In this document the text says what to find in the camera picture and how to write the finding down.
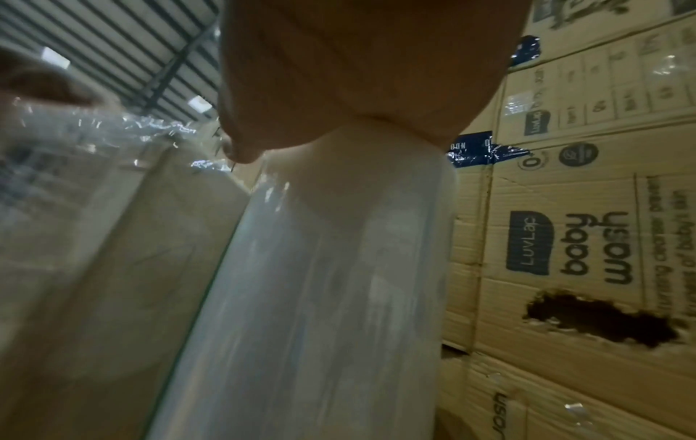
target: ceiling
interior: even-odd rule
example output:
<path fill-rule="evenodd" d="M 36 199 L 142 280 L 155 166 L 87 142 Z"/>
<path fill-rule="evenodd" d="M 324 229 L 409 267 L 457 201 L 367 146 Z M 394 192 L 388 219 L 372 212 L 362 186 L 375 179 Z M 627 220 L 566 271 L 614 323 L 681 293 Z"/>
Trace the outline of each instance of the ceiling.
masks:
<path fill-rule="evenodd" d="M 116 94 L 131 111 L 216 120 L 217 16 L 223 0 L 1 0 L 0 40 L 40 54 Z M 199 113 L 188 102 L 212 104 Z"/>

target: corrugated roof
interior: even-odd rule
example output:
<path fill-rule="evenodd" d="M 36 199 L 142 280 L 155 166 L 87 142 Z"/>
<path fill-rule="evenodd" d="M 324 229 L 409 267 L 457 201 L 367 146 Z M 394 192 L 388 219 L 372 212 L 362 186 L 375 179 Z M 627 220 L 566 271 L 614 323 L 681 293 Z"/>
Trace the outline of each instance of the corrugated roof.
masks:
<path fill-rule="evenodd" d="M 49 47 L 69 69 L 118 95 L 131 110 L 162 119 L 218 117 L 222 0 L 2 0 L 0 39 L 40 54 Z M 201 96 L 201 114 L 189 100 Z"/>

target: hole in cardboard box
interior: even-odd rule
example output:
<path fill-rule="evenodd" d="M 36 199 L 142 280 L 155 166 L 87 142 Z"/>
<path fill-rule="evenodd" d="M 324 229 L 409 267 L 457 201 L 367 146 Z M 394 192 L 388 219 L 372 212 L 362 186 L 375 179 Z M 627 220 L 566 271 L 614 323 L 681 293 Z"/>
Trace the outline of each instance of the hole in cardboard box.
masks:
<path fill-rule="evenodd" d="M 567 291 L 540 293 L 527 304 L 524 318 L 552 323 L 559 329 L 577 330 L 612 342 L 633 339 L 650 348 L 679 337 L 667 317 L 644 311 L 625 313 L 610 301 L 580 298 Z"/>

